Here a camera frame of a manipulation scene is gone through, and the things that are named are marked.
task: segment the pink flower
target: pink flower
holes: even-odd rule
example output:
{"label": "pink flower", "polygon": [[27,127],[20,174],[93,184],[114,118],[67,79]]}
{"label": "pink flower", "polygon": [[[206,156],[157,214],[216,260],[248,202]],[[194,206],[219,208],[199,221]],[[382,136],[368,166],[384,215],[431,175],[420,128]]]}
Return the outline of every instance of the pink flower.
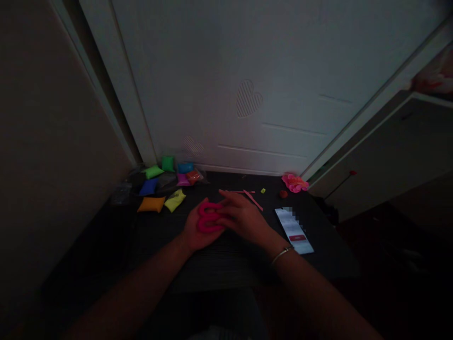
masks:
{"label": "pink flower", "polygon": [[298,193],[301,190],[307,191],[309,184],[304,182],[302,178],[299,176],[295,176],[294,174],[285,174],[282,176],[282,181],[286,184],[286,187],[294,193]]}

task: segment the white door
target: white door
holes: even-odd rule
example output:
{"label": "white door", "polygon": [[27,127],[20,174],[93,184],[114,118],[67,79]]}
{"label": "white door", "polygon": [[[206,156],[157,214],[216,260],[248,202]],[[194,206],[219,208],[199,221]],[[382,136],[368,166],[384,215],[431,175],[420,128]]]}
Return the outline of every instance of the white door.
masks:
{"label": "white door", "polygon": [[310,165],[445,19],[436,5],[112,0],[157,156],[268,174]]}

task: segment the silver bracelet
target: silver bracelet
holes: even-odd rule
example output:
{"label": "silver bracelet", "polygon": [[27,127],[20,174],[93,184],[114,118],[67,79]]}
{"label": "silver bracelet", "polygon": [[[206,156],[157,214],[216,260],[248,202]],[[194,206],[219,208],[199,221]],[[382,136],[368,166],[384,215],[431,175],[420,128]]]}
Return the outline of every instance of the silver bracelet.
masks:
{"label": "silver bracelet", "polygon": [[290,245],[290,246],[285,247],[285,248],[283,249],[283,251],[282,251],[280,254],[278,254],[278,255],[272,260],[272,262],[270,263],[270,265],[274,265],[275,261],[276,261],[281,255],[283,255],[284,253],[289,252],[291,249],[294,249],[294,246],[293,246],[293,245]]}

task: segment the heart decoration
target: heart decoration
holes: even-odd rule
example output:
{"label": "heart decoration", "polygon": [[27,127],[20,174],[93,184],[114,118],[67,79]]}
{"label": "heart decoration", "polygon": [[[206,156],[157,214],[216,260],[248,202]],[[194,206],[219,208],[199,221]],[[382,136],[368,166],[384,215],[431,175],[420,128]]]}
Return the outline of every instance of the heart decoration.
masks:
{"label": "heart decoration", "polygon": [[204,151],[203,145],[201,145],[201,143],[195,143],[192,136],[184,137],[183,146],[187,153],[187,157],[197,157]]}
{"label": "heart decoration", "polygon": [[236,114],[238,118],[246,118],[258,110],[263,104],[263,96],[253,92],[253,82],[245,79],[239,85],[236,95]]}

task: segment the dark table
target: dark table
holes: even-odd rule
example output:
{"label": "dark table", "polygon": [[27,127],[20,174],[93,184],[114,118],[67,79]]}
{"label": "dark table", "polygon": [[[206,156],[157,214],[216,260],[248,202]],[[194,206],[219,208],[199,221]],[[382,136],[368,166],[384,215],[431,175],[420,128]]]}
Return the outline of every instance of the dark table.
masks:
{"label": "dark table", "polygon": [[[288,198],[282,200],[278,192],[286,187],[280,177],[208,172],[207,178],[210,184],[183,188],[187,197],[173,214],[166,207],[161,213],[136,213],[141,200],[122,207],[112,207],[107,202],[43,285],[40,320],[29,330],[30,334],[53,337],[62,333],[102,293],[178,235],[188,213],[202,199],[220,201],[219,188],[255,191],[253,196],[264,208],[264,218],[282,236],[285,235],[274,209],[292,207],[315,250],[303,257],[331,281],[359,276],[358,263],[351,251],[307,192],[289,192]],[[169,185],[168,193],[176,189]],[[201,292],[275,282],[278,278],[264,253],[227,230],[189,259],[169,292]]]}
{"label": "dark table", "polygon": [[[255,191],[255,200],[263,207],[263,216],[280,235],[286,237],[274,209],[290,206],[297,216],[315,252],[303,255],[329,280],[354,278],[359,275],[358,263],[333,226],[307,192],[289,190],[288,198],[278,193],[286,189],[280,177],[208,172],[208,185],[184,187],[183,203],[170,213],[137,214],[135,233],[130,249],[128,269],[138,266],[178,235],[188,213],[205,197],[219,202],[218,189]],[[195,253],[185,264],[170,287],[172,292],[191,292],[255,286],[276,282],[269,259],[256,246],[227,230],[216,242]]]}

